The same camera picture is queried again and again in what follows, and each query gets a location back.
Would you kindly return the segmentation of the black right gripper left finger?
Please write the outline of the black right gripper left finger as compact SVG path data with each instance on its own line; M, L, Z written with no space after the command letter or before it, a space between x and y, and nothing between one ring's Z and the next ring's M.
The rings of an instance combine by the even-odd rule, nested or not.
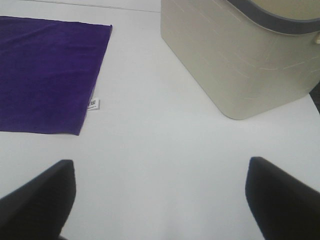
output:
M62 240L76 197L72 160L60 160L0 200L2 240Z

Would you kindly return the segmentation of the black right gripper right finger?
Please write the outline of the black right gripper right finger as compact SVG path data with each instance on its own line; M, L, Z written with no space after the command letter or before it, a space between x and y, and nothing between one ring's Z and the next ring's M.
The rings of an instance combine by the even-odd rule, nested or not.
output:
M320 238L320 193L270 161L250 159L245 196L264 239Z

